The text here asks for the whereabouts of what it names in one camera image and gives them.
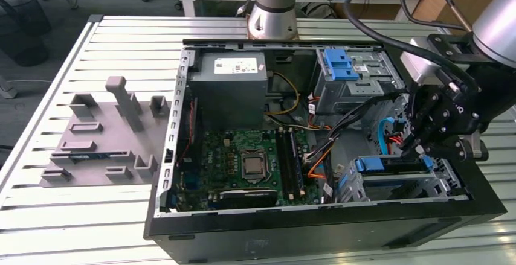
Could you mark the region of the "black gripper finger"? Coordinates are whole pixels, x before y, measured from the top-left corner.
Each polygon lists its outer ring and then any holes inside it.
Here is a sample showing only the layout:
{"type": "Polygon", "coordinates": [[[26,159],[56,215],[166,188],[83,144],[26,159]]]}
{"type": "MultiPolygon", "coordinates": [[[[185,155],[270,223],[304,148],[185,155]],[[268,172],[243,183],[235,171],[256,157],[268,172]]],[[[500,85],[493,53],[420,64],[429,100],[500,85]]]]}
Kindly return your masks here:
{"type": "Polygon", "coordinates": [[[417,127],[420,145],[435,158],[464,161],[464,145],[452,129],[453,113],[437,110],[423,118],[417,127]]]}
{"type": "Polygon", "coordinates": [[[424,146],[436,125],[431,116],[436,108],[440,96],[431,91],[417,91],[411,95],[407,116],[409,121],[409,135],[404,140],[403,156],[416,156],[419,145],[424,146]]]}

